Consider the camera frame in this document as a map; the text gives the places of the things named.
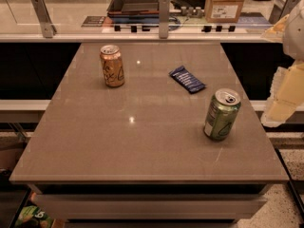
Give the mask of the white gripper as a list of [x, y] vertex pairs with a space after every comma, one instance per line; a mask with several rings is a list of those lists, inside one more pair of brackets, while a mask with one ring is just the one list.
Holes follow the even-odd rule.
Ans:
[[261, 37], [269, 42], [281, 43], [286, 55], [295, 59], [288, 68], [279, 67], [274, 74], [270, 97], [260, 118], [267, 127], [284, 124], [304, 103], [304, 0], [290, 12], [267, 28]]

